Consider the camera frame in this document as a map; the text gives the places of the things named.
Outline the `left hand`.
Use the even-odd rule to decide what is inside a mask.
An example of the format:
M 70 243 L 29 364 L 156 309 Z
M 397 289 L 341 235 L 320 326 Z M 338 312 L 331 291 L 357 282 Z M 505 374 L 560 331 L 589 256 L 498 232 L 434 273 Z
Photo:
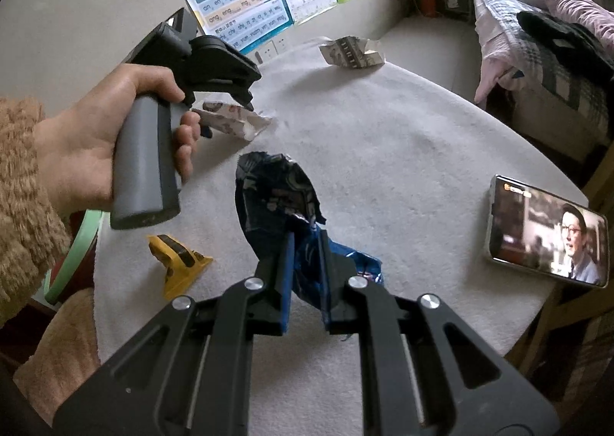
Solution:
M 110 209 L 117 136 L 136 98 L 151 92 L 172 104 L 184 99 L 170 69 L 121 64 L 74 106 L 34 127 L 38 178 L 60 217 Z

